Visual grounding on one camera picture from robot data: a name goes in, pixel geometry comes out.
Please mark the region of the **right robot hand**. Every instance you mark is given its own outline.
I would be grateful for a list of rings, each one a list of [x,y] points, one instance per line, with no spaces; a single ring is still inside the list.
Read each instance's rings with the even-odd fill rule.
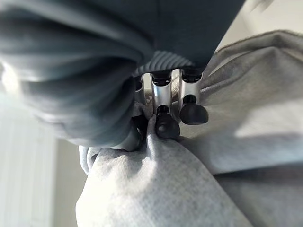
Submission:
[[[241,0],[3,0],[0,62],[7,92],[59,137],[132,151],[135,79],[204,68]]]

